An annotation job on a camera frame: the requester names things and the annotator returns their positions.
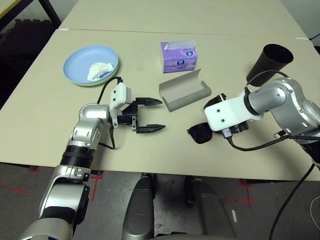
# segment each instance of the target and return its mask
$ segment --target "wire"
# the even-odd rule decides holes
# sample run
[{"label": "wire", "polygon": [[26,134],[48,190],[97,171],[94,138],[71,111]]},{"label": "wire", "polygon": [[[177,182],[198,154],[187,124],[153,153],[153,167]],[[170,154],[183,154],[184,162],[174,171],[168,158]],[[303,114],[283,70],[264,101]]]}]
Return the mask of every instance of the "wire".
[{"label": "wire", "polygon": [[280,137],[280,138],[278,138],[276,140],[273,140],[273,141],[267,142],[265,144],[262,144],[260,146],[255,146],[255,147],[250,147],[250,148],[243,148],[243,147],[236,146],[234,144],[234,142],[232,141],[232,136],[226,137],[226,139],[228,140],[229,144],[233,148],[238,149],[240,151],[249,152],[249,151],[255,151],[255,150],[263,149],[265,147],[269,147],[269,146],[271,146],[273,144],[282,142],[282,141],[284,141],[286,139],[320,140],[320,137],[318,137],[318,136],[286,135],[286,136],[282,136],[282,137]]},{"label": "wire", "polygon": [[316,221],[315,221],[315,219],[314,219],[314,216],[312,216],[312,211],[311,211],[312,204],[313,204],[314,201],[317,200],[317,199],[320,199],[320,196],[315,197],[315,198],[311,201],[311,204],[310,204],[310,216],[311,216],[311,218],[312,218],[312,221],[313,221],[314,225],[320,230],[320,227],[319,227],[319,225],[316,223]]},{"label": "wire", "polygon": [[312,39],[315,39],[316,37],[318,37],[320,35],[320,33],[318,33],[317,35],[315,35],[314,37],[312,38],[309,38],[309,40],[311,41]]},{"label": "wire", "polygon": [[105,148],[108,148],[108,149],[111,149],[111,150],[114,150],[116,149],[116,145],[115,145],[115,139],[114,139],[114,126],[111,125],[109,127],[109,134],[110,134],[110,138],[111,138],[111,143],[112,143],[112,146],[109,146],[103,142],[99,142],[99,145],[105,147]]},{"label": "wire", "polygon": [[[106,81],[105,84],[103,85],[103,88],[102,88],[101,92],[100,92],[98,101],[96,101],[97,104],[100,104],[101,98],[104,95],[104,92],[105,92],[105,89],[106,89],[107,85],[114,79],[117,79],[117,84],[122,83],[122,79],[119,76],[112,77],[108,81]],[[109,134],[110,134],[110,139],[111,139],[112,146],[109,146],[109,145],[107,145],[107,144],[105,144],[103,142],[99,142],[98,144],[103,146],[103,147],[105,147],[105,148],[114,150],[114,149],[116,149],[116,144],[115,144],[115,139],[114,139],[114,126],[112,124],[109,127]]]},{"label": "wire", "polygon": [[311,167],[309,168],[309,170],[305,173],[305,175],[301,178],[301,180],[297,183],[297,185],[294,187],[294,189],[292,190],[292,192],[289,194],[289,196],[286,198],[286,200],[284,201],[282,207],[280,208],[278,214],[276,215],[271,230],[270,230],[270,235],[269,235],[269,240],[272,240],[272,236],[274,234],[275,231],[275,227],[278,223],[278,220],[282,214],[282,212],[284,211],[285,207],[287,206],[287,204],[289,203],[289,201],[291,200],[292,196],[295,194],[295,192],[298,190],[298,188],[300,187],[300,185],[303,183],[303,181],[309,176],[309,174],[311,173],[311,171],[314,169],[315,165],[312,164]]},{"label": "wire", "polygon": [[257,75],[255,75],[250,81],[248,81],[246,83],[246,85],[244,86],[244,88],[247,88],[248,85],[253,81],[255,80],[257,77],[259,77],[260,75],[262,74],[266,74],[266,73],[277,73],[277,74],[281,74],[282,76],[286,77],[286,78],[289,78],[289,76],[285,73],[283,73],[282,71],[276,71],[276,70],[267,70],[267,71],[262,71],[260,73],[258,73]]},{"label": "wire", "polygon": [[119,76],[112,77],[108,81],[106,81],[105,84],[103,85],[103,88],[102,88],[101,92],[100,92],[100,96],[98,98],[98,101],[96,101],[97,104],[100,104],[101,98],[104,95],[104,92],[105,92],[105,89],[106,89],[107,85],[114,79],[117,79],[118,83],[122,83],[122,79]]}]

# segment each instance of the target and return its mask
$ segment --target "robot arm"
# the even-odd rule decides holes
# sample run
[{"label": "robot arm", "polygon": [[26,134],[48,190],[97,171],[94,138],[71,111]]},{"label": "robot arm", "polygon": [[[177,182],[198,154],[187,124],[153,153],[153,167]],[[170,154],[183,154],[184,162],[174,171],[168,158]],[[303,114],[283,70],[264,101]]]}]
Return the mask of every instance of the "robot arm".
[{"label": "robot arm", "polygon": [[[207,104],[204,109],[213,131],[223,131],[244,121],[258,121],[271,112],[287,135],[320,137],[320,108],[306,99],[301,85],[282,77],[265,83],[254,92],[241,92],[238,97]],[[296,139],[320,168],[319,140]]]},{"label": "robot arm", "polygon": [[87,104],[79,112],[60,165],[53,172],[39,207],[39,220],[21,240],[70,240],[85,217],[90,188],[85,184],[102,128],[109,123],[109,106]]},{"label": "robot arm", "polygon": [[[131,90],[122,82],[112,91],[110,101],[110,107],[90,103],[79,111],[79,121],[41,200],[39,220],[24,231],[20,240],[73,238],[76,226],[84,220],[87,211],[90,188],[85,183],[89,180],[104,126],[132,125],[137,133],[151,133],[165,127],[158,124],[138,126],[138,105],[153,106],[162,102],[140,97],[131,103]],[[121,111],[124,104],[130,105]]]}]

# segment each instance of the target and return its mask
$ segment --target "black cup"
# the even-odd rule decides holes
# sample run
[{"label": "black cup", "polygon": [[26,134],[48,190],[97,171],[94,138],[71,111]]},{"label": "black cup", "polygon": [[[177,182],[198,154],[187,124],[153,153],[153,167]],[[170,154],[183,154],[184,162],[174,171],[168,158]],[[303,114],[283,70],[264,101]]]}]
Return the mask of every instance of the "black cup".
[{"label": "black cup", "polygon": [[[267,70],[279,71],[285,65],[291,63],[293,60],[293,54],[284,46],[280,46],[277,44],[268,44],[264,46],[259,59],[256,61],[255,65],[246,76],[246,81],[249,82],[256,75]],[[275,74],[275,72],[266,72],[256,77],[253,81],[250,82],[250,84],[255,87],[260,87]]]}]

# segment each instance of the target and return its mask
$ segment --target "tabletop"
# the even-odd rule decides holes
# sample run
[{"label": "tabletop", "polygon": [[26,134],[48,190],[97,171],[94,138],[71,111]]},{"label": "tabletop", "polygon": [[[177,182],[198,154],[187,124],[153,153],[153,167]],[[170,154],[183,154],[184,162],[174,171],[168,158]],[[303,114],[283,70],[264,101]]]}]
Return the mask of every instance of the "tabletop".
[{"label": "tabletop", "polygon": [[10,11],[21,0],[1,0],[0,1],[0,18],[2,18],[8,11]]},{"label": "tabletop", "polygon": [[[308,40],[205,34],[142,33],[95,30],[56,30],[33,65],[0,111],[1,161],[54,167],[78,121],[79,110],[95,103],[102,86],[83,87],[63,74],[63,64],[74,51],[90,45],[114,49],[120,60],[117,76],[132,89],[132,98],[161,99],[159,84],[186,72],[162,73],[160,42],[196,40],[199,81],[212,94],[202,100],[169,112],[164,104],[139,107],[139,122],[162,124],[166,128],[149,134],[136,134],[128,126],[114,131],[116,150],[98,147],[92,169],[152,172],[243,179],[297,180],[311,165],[310,157],[293,140],[267,148],[242,152],[221,136],[197,144],[187,134],[191,126],[206,122],[203,107],[211,98],[225,93],[232,98],[246,83],[246,75],[266,44],[280,44],[294,55],[283,72],[302,85],[305,96],[320,105],[320,57]],[[109,104],[110,83],[101,100]],[[274,139],[278,132],[270,113],[249,130],[236,134],[234,142],[252,147]],[[103,140],[110,144],[108,131]],[[313,171],[308,180],[319,180]]]},{"label": "tabletop", "polygon": [[60,28],[306,38],[280,0],[79,0]]}]

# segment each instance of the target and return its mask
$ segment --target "tissue box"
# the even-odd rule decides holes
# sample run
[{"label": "tissue box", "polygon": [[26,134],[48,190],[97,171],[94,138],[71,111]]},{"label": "tissue box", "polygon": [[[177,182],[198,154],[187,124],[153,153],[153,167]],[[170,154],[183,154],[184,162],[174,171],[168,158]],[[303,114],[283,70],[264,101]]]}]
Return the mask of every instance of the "tissue box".
[{"label": "tissue box", "polygon": [[165,49],[168,42],[161,42],[162,69],[164,73],[190,71],[196,68],[198,55],[195,47]]}]

